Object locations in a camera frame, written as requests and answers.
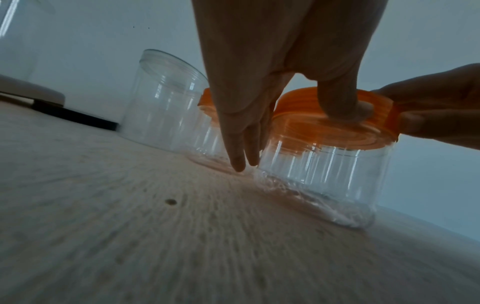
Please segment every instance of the wood grain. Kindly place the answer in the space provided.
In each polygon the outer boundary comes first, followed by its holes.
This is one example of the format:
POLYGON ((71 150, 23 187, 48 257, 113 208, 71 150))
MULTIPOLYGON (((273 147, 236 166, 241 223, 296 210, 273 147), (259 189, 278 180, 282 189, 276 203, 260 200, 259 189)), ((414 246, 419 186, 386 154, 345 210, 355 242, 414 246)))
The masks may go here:
POLYGON ((1 303, 478 303, 477 243, 360 232, 248 179, 0 102, 1 303))

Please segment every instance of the plastic jar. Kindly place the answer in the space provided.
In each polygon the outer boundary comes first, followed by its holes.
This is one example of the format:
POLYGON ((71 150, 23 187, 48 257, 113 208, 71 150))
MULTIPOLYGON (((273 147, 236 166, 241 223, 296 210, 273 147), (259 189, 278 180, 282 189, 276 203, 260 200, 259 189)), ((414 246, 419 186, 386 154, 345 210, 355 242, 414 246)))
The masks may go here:
POLYGON ((207 78, 190 64, 162 51, 145 50, 120 135, 182 152, 201 114, 197 103, 206 87, 207 78))
POLYGON ((201 114, 188 141, 187 157, 197 164, 217 171, 250 176, 253 167, 247 165, 244 172, 237 173, 230 165, 210 89, 203 92, 198 108, 201 114))
POLYGON ((29 78, 54 16, 55 9, 46 0, 0 2, 0 74, 29 78))
POLYGON ((358 90, 358 99, 373 104, 374 114, 345 124, 326 117, 316 88, 282 95, 255 173, 258 185, 340 225, 371 225, 399 136, 398 112, 390 99, 372 92, 358 90))

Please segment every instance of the jar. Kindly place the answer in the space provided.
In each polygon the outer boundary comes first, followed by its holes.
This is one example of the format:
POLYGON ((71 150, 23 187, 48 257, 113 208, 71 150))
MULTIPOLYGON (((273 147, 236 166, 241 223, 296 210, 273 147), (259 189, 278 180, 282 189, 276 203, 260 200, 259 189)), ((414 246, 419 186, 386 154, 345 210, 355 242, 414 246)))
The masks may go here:
POLYGON ((282 95, 255 173, 258 185, 337 224, 371 225, 399 136, 398 111, 386 97, 362 90, 357 94, 374 106, 374 114, 360 124, 328 119, 316 88, 282 95))
POLYGON ((195 129, 188 141, 187 157, 200 165, 224 173, 250 176, 253 167, 247 165, 243 172, 235 172, 225 149, 220 131, 219 117, 212 101, 210 89, 205 89, 198 103, 201 111, 195 129))
POLYGON ((46 40, 55 9, 47 0, 0 2, 0 74, 28 80, 46 40))
POLYGON ((201 114, 197 103, 206 87, 207 78, 187 62, 162 51, 145 50, 120 135, 182 152, 201 114))

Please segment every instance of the human hand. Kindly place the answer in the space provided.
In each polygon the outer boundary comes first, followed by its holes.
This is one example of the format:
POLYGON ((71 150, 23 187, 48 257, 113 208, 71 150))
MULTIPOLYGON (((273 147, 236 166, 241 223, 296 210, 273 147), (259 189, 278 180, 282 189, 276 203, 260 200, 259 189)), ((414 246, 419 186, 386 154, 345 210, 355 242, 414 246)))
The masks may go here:
POLYGON ((403 134, 480 150, 480 64, 421 76, 375 92, 402 113, 403 134))
POLYGON ((333 119, 361 121, 357 74, 387 0, 192 0, 225 148, 236 171, 259 162, 275 102, 295 73, 317 81, 333 119))

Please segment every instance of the wooden table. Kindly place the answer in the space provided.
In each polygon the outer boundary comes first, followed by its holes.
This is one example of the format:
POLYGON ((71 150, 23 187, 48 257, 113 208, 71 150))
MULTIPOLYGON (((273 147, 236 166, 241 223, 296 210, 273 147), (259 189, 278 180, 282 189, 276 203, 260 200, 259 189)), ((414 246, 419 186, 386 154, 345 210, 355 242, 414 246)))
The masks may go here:
POLYGON ((249 180, 0 102, 1 303, 480 303, 480 247, 365 232, 249 180))

